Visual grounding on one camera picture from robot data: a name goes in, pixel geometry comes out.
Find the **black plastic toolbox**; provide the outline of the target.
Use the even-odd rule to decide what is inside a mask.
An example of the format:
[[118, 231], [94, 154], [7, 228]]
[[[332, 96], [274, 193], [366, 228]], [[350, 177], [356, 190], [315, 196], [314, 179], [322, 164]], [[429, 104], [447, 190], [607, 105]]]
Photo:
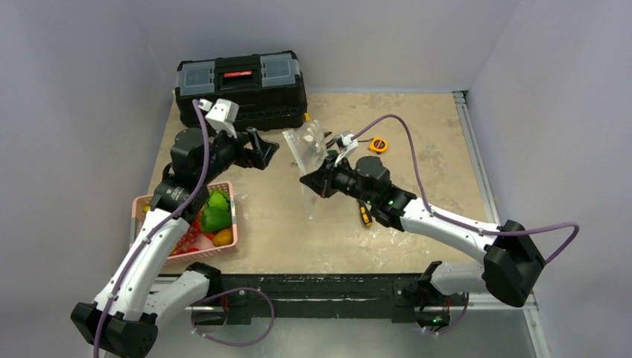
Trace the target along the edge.
[[180, 121], [199, 126], [194, 99], [230, 100], [239, 106], [237, 131], [299, 128], [306, 121], [308, 102], [297, 55], [291, 51], [185, 60], [177, 67], [174, 97]]

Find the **pink perforated plastic basket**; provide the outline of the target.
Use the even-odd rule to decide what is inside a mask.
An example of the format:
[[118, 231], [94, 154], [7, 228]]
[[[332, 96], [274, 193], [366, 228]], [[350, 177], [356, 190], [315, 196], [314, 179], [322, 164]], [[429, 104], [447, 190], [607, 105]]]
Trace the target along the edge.
[[234, 193], [233, 186], [229, 181], [224, 182], [216, 182], [208, 185], [208, 192], [210, 193], [213, 190], [222, 189], [228, 192], [230, 196], [230, 204], [231, 204], [231, 216], [232, 216], [232, 224], [228, 227], [233, 231], [234, 242], [232, 245], [224, 246], [224, 247], [215, 247], [212, 244], [212, 238], [215, 233], [203, 233], [200, 229], [199, 216], [200, 212], [197, 214], [195, 220], [193, 221], [192, 227], [196, 227], [200, 231], [200, 236], [198, 238], [197, 243], [194, 245], [195, 248], [199, 248], [198, 252], [194, 252], [191, 254], [183, 254], [179, 256], [168, 256], [165, 264], [173, 265], [176, 263], [191, 263], [196, 261], [201, 261], [206, 257], [210, 257], [217, 254], [227, 253], [235, 250], [236, 243], [238, 241], [237, 234], [237, 225], [236, 225], [236, 209], [234, 202]]

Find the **orange tape measure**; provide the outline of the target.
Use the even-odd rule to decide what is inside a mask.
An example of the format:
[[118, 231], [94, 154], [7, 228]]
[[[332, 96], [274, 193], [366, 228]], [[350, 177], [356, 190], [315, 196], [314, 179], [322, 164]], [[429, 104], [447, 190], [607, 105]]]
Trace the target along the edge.
[[384, 154], [388, 149], [388, 143], [380, 137], [372, 138], [368, 149], [375, 154]]

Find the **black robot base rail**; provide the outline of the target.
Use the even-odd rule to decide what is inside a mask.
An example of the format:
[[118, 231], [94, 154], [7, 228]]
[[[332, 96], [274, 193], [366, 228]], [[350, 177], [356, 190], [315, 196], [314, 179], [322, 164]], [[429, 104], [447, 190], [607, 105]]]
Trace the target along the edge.
[[250, 324], [254, 318], [387, 319], [445, 327], [465, 294], [445, 296], [420, 273], [223, 274], [213, 293], [191, 307], [201, 326]]

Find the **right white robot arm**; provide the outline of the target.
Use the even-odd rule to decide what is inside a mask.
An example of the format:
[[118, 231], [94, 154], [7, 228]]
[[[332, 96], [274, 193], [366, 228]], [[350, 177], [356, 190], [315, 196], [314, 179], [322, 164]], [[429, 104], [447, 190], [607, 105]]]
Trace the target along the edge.
[[422, 279], [420, 297], [435, 304], [457, 292], [489, 292], [512, 307], [522, 307], [546, 261], [524, 227], [511, 220], [502, 226], [477, 222], [430, 204], [394, 185], [378, 157], [362, 157], [355, 166], [329, 156], [300, 182], [322, 198], [341, 192], [370, 206], [385, 227], [427, 236], [472, 258], [463, 265], [440, 263]]

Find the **clear zip top bag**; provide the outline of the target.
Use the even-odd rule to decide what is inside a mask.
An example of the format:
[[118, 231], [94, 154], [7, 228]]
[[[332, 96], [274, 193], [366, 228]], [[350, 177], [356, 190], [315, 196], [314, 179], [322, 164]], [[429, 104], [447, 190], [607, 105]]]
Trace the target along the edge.
[[282, 136], [293, 155], [299, 178], [316, 171], [327, 156], [325, 131], [318, 120], [307, 121], [300, 128], [286, 129]]

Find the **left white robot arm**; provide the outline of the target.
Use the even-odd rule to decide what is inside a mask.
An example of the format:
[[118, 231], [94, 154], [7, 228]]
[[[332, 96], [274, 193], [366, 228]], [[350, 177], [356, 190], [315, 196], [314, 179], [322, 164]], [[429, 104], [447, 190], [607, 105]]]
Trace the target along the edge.
[[154, 190], [150, 210], [134, 243], [103, 290], [90, 303], [78, 303], [71, 320], [82, 337], [100, 352], [119, 357], [146, 357], [159, 327], [187, 306], [225, 304], [221, 272], [191, 264], [166, 289], [151, 294], [168, 255], [192, 226], [209, 198], [207, 186], [232, 165], [264, 170], [279, 144], [260, 137], [255, 128], [230, 136], [205, 126], [176, 135], [171, 162]]

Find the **green toy pepper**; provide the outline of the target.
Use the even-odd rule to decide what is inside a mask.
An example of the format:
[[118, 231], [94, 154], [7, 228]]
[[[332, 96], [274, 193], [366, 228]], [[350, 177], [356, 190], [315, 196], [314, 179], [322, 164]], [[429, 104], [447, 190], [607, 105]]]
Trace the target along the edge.
[[203, 233], [216, 233], [232, 224], [230, 196], [222, 189], [209, 193], [199, 216], [200, 229]]

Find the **red toy chili pepper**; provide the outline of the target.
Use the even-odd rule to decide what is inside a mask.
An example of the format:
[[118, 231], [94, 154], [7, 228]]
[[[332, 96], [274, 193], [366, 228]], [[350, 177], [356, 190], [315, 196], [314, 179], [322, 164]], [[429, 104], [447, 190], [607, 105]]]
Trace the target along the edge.
[[199, 250], [200, 250], [199, 248], [188, 248], [186, 250], [172, 251], [169, 256], [173, 257], [173, 256], [179, 256], [183, 254], [191, 254], [194, 252], [198, 252]]

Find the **yellow black handled screwdriver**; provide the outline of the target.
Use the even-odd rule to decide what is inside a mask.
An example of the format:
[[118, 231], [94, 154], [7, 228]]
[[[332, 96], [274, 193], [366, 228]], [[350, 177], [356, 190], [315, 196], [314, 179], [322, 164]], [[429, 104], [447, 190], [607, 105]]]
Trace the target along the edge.
[[366, 228], [371, 227], [373, 225], [373, 218], [370, 214], [370, 211], [367, 205], [363, 201], [357, 201], [357, 203], [358, 203], [358, 210], [359, 210], [359, 215], [360, 215], [362, 224]]

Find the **pink toy grape bunch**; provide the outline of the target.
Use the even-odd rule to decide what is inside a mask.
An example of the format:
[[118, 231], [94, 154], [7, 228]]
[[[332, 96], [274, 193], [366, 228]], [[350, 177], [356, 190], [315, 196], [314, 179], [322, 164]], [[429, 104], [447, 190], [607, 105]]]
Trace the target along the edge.
[[194, 245], [197, 243], [199, 236], [200, 236], [200, 231], [196, 227], [190, 227], [185, 232], [185, 234], [179, 239], [179, 241], [175, 244], [171, 252], [186, 250], [188, 248], [194, 248]]

